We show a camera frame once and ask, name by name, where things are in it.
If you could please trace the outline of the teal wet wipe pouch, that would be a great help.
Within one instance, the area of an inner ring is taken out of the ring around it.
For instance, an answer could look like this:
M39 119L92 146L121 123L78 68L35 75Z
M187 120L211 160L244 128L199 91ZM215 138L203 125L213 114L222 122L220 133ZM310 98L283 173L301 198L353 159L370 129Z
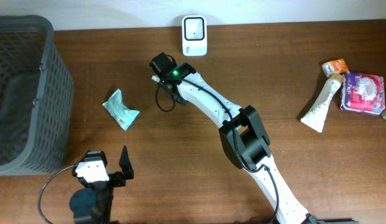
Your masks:
M102 105L124 131L132 125L139 115L138 110L131 110L124 105L120 89L117 89Z

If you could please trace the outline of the white green tube brown cap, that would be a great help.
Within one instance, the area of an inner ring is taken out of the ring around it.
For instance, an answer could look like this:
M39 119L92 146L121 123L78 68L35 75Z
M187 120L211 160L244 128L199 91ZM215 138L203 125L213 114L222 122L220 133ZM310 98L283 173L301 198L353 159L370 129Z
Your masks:
M331 100L340 89L343 81L344 77L341 74L330 74L316 101L309 111L300 119L300 121L315 131L321 133Z

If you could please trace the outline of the small orange tissue pack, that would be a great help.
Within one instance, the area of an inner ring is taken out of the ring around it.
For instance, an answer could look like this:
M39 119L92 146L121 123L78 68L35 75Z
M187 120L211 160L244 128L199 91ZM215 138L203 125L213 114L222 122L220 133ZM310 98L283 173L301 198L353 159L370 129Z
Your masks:
M329 77L332 73L344 74L349 71L343 58L323 63L322 69L327 77Z

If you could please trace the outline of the purple white tissue pack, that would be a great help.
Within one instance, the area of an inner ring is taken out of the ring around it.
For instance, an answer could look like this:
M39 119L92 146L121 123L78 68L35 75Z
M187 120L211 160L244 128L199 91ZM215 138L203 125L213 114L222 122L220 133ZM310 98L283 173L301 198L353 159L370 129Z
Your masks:
M384 78L359 72L343 74L341 110L378 116L385 109Z

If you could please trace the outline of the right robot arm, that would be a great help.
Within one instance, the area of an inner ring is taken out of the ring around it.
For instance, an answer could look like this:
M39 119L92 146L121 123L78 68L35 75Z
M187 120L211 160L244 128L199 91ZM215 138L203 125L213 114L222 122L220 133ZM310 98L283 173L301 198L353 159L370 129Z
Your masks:
M157 82L174 103L192 103L218 127L225 155L257 183L273 208L271 221L315 223L281 176L270 149L270 138L258 111L242 108L209 86L188 63L177 64L164 52L149 63Z

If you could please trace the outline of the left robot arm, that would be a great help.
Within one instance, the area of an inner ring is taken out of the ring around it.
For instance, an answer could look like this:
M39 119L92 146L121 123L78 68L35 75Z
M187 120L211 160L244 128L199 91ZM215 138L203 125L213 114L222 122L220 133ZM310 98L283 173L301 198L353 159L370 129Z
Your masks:
M83 188L70 198L69 207L75 223L111 223L113 191L124 187L127 180L134 178L127 147L121 152L120 171L107 172L107 159L103 151L87 151L73 168L72 175Z

